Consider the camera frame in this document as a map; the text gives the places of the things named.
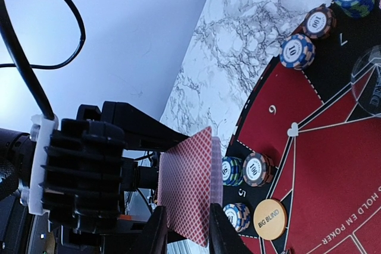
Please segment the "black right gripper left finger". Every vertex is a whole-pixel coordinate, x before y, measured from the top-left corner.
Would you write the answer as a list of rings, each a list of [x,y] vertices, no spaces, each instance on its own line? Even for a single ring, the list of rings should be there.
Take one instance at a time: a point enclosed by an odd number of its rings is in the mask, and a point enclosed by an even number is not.
[[[166,254],[167,235],[167,210],[165,206],[158,206],[146,223],[142,233],[130,248],[130,253]]]

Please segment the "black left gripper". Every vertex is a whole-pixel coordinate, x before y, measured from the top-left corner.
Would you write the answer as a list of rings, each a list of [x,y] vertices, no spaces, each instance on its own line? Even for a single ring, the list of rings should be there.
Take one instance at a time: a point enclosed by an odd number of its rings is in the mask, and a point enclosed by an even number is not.
[[[121,215],[122,154],[165,152],[188,139],[124,102],[105,101],[98,120],[32,116],[30,214],[78,232],[112,233]]]

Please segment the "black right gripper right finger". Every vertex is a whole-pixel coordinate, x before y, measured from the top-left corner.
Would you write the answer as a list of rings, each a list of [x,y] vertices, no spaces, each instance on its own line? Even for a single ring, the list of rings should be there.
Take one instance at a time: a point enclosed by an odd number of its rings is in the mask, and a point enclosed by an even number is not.
[[[209,253],[252,253],[239,237],[222,207],[217,203],[210,205],[209,225]]]

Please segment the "white blue chip pile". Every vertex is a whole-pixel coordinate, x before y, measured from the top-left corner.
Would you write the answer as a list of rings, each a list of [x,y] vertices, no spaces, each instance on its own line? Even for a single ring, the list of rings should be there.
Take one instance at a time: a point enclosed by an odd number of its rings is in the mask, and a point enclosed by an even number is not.
[[[294,70],[307,69],[315,59],[316,47],[304,34],[287,37],[280,47],[280,62],[286,68]]]
[[[251,213],[244,203],[229,203],[224,206],[223,211],[238,233],[249,227]]]

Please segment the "orange round blind button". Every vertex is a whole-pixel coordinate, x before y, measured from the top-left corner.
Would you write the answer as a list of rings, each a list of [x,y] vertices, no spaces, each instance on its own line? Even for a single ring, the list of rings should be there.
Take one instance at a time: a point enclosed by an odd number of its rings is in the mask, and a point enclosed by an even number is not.
[[[254,210],[254,228],[264,240],[278,239],[286,230],[288,215],[276,199],[262,200]]]

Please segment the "small orange black chip pile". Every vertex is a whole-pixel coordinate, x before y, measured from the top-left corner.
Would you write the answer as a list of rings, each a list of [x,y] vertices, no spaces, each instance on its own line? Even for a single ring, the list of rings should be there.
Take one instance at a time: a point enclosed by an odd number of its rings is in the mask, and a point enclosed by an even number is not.
[[[275,170],[273,160],[270,157],[252,152],[243,162],[243,179],[251,187],[261,187],[272,182]]]

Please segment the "blue green chip stack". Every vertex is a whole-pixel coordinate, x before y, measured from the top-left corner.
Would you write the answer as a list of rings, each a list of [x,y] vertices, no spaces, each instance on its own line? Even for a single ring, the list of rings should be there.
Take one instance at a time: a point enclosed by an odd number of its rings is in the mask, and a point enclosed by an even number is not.
[[[333,10],[323,5],[312,9],[305,16],[302,30],[310,39],[325,39],[335,30],[336,24]]]

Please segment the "clear round dealer button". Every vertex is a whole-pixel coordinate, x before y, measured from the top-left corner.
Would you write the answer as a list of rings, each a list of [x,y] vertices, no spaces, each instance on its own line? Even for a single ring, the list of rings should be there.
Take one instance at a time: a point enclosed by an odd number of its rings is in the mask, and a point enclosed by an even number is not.
[[[362,110],[380,117],[380,45],[366,50],[356,60],[351,73],[351,90]]]

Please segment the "red playing card deck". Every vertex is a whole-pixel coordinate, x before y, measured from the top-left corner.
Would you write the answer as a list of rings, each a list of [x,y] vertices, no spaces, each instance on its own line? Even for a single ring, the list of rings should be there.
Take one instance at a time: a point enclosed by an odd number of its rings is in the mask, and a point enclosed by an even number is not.
[[[211,203],[223,204],[223,175],[221,143],[218,137],[212,137],[211,154]]]

